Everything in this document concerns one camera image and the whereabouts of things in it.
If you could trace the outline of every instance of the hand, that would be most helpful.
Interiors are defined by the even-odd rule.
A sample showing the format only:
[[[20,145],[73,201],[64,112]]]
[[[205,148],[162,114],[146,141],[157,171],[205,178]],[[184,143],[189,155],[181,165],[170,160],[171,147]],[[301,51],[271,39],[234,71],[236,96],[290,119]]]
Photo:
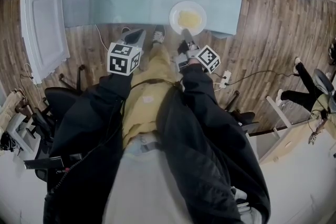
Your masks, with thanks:
[[[196,58],[191,58],[191,59],[189,60],[189,65],[194,65],[194,64],[196,64],[196,63],[201,63],[201,62],[198,61]]]

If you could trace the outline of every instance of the black pants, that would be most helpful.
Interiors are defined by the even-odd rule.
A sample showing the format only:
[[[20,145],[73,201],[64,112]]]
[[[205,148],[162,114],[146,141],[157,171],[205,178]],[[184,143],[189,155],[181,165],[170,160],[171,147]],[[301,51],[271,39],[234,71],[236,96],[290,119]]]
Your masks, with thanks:
[[[302,62],[296,66],[296,69],[298,70],[300,78],[309,93],[285,91],[282,93],[281,99],[290,100],[299,104],[310,112],[312,111],[316,100],[323,94],[323,92],[315,86],[313,79],[305,69]]]

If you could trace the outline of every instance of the jacket sleeve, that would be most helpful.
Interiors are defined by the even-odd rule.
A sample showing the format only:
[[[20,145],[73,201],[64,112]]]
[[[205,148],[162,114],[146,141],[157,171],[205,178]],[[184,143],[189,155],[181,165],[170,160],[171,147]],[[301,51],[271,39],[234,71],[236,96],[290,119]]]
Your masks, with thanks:
[[[213,81],[201,65],[183,71],[184,99],[213,144],[214,152],[225,162],[232,186],[248,194],[250,205],[259,210],[263,223],[270,216],[270,201],[264,176],[252,147],[238,122],[218,106]]]
[[[50,156],[90,151],[121,121],[122,102],[130,94],[132,75],[113,74],[88,88],[65,114]]]

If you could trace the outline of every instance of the sneaker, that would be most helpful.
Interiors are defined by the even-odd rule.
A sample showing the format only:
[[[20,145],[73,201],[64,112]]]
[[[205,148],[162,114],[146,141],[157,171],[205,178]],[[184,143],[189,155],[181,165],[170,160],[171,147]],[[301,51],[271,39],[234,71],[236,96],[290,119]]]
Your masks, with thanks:
[[[163,44],[166,31],[163,25],[157,25],[154,30],[153,44]]]
[[[277,95],[277,97],[276,97],[276,99],[275,99],[275,104],[276,104],[277,106],[280,106],[281,103],[282,103],[281,95],[282,95],[283,92],[284,92],[284,91],[283,91],[282,89],[280,89],[280,90],[278,91],[278,95]]]
[[[127,27],[127,26],[125,26],[125,27],[123,27],[123,28],[121,29],[121,33],[122,33],[122,34],[125,34],[125,33],[128,32],[128,31],[131,31],[131,29],[130,29],[129,27]]]
[[[299,73],[298,70],[296,69],[296,66],[297,66],[299,63],[301,63],[300,58],[299,58],[299,57],[295,58],[295,65],[294,65],[294,67],[293,67],[293,72],[294,72],[294,74],[298,74],[298,73]]]

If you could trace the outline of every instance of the white cube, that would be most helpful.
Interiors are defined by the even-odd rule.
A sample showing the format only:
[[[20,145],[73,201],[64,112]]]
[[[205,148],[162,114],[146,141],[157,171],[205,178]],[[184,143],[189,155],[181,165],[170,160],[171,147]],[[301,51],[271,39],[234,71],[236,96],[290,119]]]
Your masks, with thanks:
[[[210,74],[221,64],[219,55],[208,45],[196,55],[196,58]]]
[[[107,72],[129,76],[140,64],[141,48],[111,43],[107,55]]]

